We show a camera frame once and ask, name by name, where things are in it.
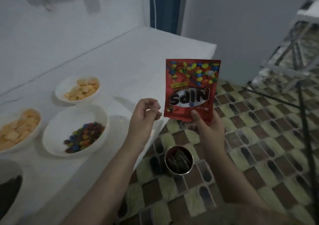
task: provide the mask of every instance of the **white wall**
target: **white wall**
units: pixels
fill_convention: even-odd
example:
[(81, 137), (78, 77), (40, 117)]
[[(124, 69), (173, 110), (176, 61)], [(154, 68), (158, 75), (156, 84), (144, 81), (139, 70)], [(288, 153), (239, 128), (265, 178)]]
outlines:
[(0, 0), (0, 94), (149, 25), (149, 0), (96, 1), (97, 12), (88, 11), (83, 0), (65, 0), (50, 13), (30, 0)]
[(220, 78), (251, 81), (305, 0), (186, 0), (181, 35), (217, 44)]

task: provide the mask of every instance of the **person's left hand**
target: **person's left hand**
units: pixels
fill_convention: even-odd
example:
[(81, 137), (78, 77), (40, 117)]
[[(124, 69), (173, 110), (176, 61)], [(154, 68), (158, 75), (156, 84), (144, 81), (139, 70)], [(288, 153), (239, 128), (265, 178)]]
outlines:
[(141, 99), (131, 117), (126, 142), (138, 145), (143, 150), (150, 139), (154, 121), (160, 119), (160, 105), (152, 98)]

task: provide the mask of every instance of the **bowl of cheese cubes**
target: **bowl of cheese cubes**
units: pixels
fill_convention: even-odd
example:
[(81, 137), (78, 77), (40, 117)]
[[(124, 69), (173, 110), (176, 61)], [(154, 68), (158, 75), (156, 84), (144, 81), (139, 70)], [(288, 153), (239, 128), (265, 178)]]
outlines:
[(0, 152), (16, 150), (36, 138), (41, 122), (41, 113), (35, 108), (22, 108), (0, 117)]
[(55, 95), (63, 102), (79, 104), (96, 98), (100, 81), (95, 76), (71, 76), (57, 86)]

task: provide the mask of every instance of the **hand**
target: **hand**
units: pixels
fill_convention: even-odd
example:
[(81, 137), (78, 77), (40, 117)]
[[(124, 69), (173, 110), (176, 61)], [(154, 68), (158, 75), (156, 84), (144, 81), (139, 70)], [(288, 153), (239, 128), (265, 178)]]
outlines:
[(199, 133), (201, 144), (218, 154), (225, 153), (225, 128), (218, 113), (213, 111), (213, 120), (209, 126), (201, 119), (197, 111), (192, 110), (191, 115), (196, 126), (189, 126), (189, 129)]
[(160, 105), (152, 98), (141, 99), (131, 117), (126, 143), (138, 145), (143, 151), (150, 139), (154, 121), (160, 119)]

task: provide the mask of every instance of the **red candy packet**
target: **red candy packet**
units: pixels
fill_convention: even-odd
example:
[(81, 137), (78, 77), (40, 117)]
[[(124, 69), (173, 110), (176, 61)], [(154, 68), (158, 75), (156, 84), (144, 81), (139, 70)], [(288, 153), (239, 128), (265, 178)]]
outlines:
[(220, 60), (166, 59), (164, 117), (192, 122), (195, 109), (209, 123), (217, 88)]

